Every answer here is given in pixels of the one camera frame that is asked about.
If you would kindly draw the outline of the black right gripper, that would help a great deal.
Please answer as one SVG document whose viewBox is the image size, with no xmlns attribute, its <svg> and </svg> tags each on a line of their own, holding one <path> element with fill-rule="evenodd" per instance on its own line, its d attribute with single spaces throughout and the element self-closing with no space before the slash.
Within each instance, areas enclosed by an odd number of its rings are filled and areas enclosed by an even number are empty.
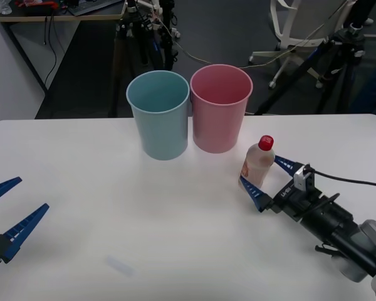
<svg viewBox="0 0 376 301">
<path fill-rule="evenodd" d="M 277 155 L 274 157 L 274 162 L 291 177 L 303 167 L 302 163 Z M 294 180 L 291 180 L 274 198 L 262 192 L 242 176 L 239 181 L 260 213 L 271 208 L 274 213 L 283 212 L 296 222 L 301 220 L 301 223 L 321 223 L 323 221 L 321 208 L 317 208 L 323 201 L 323 193 L 315 187 L 314 176 L 306 179 L 304 191 L 296 188 Z"/>
</svg>

